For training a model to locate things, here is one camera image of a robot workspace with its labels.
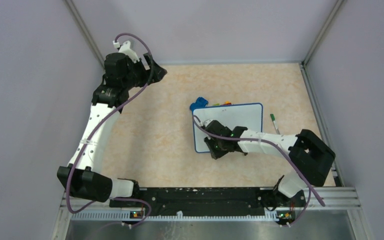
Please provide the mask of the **blue-framed whiteboard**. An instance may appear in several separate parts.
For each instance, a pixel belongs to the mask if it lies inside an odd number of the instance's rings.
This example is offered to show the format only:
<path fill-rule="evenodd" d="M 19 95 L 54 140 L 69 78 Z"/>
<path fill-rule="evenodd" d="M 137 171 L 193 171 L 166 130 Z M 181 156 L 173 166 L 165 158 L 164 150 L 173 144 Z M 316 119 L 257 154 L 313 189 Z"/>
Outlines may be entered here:
<path fill-rule="evenodd" d="M 216 120 L 230 130 L 240 126 L 257 132 L 263 131 L 264 107 L 259 102 L 197 108 L 191 113 L 192 120 L 205 126 L 212 120 Z M 193 118 L 193 116 L 197 116 L 200 121 Z M 194 125 L 193 121 L 192 127 L 195 151 L 199 154 L 210 153 L 210 149 L 205 142 L 208 135 Z"/>

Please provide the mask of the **green-capped whiteboard marker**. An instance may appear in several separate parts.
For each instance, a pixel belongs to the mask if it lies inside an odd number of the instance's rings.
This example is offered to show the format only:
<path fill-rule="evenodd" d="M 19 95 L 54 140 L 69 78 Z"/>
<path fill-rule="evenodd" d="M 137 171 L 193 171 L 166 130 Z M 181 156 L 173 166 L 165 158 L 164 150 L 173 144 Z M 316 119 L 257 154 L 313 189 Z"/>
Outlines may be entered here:
<path fill-rule="evenodd" d="M 275 132 L 277 135 L 280 135 L 280 130 L 279 130 L 279 126 L 277 124 L 277 121 L 276 121 L 276 118 L 275 118 L 275 115 L 273 113 L 270 114 L 270 118 L 271 118 L 271 121 L 273 123 L 273 126 L 274 126 L 274 129 L 275 129 Z"/>

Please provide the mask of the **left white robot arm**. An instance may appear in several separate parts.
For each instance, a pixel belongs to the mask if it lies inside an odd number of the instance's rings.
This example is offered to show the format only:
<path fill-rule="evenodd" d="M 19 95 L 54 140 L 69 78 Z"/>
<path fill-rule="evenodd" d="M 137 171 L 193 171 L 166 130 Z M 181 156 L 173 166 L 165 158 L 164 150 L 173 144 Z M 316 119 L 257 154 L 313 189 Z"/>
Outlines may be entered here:
<path fill-rule="evenodd" d="M 149 68 L 141 60 L 134 61 L 126 53 L 111 53 L 104 61 L 104 74 L 100 85 L 92 94 L 88 122 L 74 156 L 67 166 L 61 166 L 57 178 L 70 197 L 105 202 L 120 197 L 129 207 L 140 202 L 137 181 L 110 178 L 101 174 L 103 153 L 114 124 L 124 106 L 133 100 L 129 91 L 141 91 L 160 82 L 167 71 L 153 56 L 143 55 Z"/>

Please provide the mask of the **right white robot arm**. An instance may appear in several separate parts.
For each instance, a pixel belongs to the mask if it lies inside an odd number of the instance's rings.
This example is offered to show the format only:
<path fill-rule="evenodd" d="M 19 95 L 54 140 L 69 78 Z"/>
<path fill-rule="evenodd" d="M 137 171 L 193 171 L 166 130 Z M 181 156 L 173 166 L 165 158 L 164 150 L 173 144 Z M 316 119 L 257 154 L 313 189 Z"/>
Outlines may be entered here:
<path fill-rule="evenodd" d="M 277 205 L 287 206 L 305 188 L 314 194 L 320 205 L 326 205 L 315 187 L 324 186 L 336 154 L 313 131 L 302 129 L 298 134 L 272 134 L 244 126 L 230 129 L 217 120 L 197 123 L 196 127 L 206 134 L 204 142 L 215 160 L 234 152 L 284 158 L 293 172 L 281 177 L 275 186 L 273 200 Z"/>

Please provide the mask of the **red yellow toy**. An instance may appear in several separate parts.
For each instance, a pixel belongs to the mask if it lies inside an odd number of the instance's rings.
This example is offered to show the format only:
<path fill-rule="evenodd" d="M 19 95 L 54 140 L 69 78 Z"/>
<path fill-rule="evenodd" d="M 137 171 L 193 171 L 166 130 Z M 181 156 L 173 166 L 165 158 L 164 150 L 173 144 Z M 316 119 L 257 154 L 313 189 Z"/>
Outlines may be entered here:
<path fill-rule="evenodd" d="M 232 105 L 230 101 L 225 101 L 224 103 L 215 103 L 212 105 L 212 107 L 218 107 L 218 106 L 229 106 Z"/>

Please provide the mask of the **blue toy car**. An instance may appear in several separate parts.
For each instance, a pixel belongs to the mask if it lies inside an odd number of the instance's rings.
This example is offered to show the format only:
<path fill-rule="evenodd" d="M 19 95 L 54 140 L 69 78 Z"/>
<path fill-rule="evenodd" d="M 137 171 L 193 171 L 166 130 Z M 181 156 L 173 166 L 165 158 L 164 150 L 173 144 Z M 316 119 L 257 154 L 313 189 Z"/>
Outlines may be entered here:
<path fill-rule="evenodd" d="M 191 103 L 189 110 L 193 112 L 195 109 L 205 108 L 209 104 L 209 101 L 204 97 L 198 97 L 195 102 Z"/>

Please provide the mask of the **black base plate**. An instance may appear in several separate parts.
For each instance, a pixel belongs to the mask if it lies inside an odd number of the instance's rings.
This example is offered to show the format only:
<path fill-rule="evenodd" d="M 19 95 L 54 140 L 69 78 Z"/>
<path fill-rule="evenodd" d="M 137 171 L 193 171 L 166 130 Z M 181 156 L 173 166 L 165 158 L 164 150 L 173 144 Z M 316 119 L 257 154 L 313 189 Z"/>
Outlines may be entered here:
<path fill-rule="evenodd" d="M 274 193 L 271 187 L 147 187 L 133 192 L 132 198 L 152 205 L 168 203 L 244 203 L 252 207 L 303 207 L 304 192 L 293 198 Z"/>

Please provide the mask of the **aluminium frame rail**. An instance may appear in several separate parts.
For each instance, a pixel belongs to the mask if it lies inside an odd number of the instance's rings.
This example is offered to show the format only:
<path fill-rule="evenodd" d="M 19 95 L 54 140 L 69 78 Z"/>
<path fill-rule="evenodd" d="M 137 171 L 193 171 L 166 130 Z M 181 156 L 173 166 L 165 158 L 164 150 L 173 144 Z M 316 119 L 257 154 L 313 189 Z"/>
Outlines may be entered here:
<path fill-rule="evenodd" d="M 325 206 L 320 205 L 309 189 L 303 189 L 306 198 L 302 207 L 246 206 L 244 203 L 167 203 L 152 205 L 132 197 L 116 197 L 105 202 L 64 197 L 60 204 L 52 238 L 66 237 L 71 220 L 102 220 L 126 224 L 129 228 L 146 221 L 154 222 L 269 222 L 277 228 L 290 228 L 302 221 L 311 211 L 322 214 L 321 221 L 337 229 L 338 221 L 328 215 L 344 211 L 351 234 L 356 240 L 368 240 L 361 217 L 361 203 L 353 187 L 316 187 Z"/>

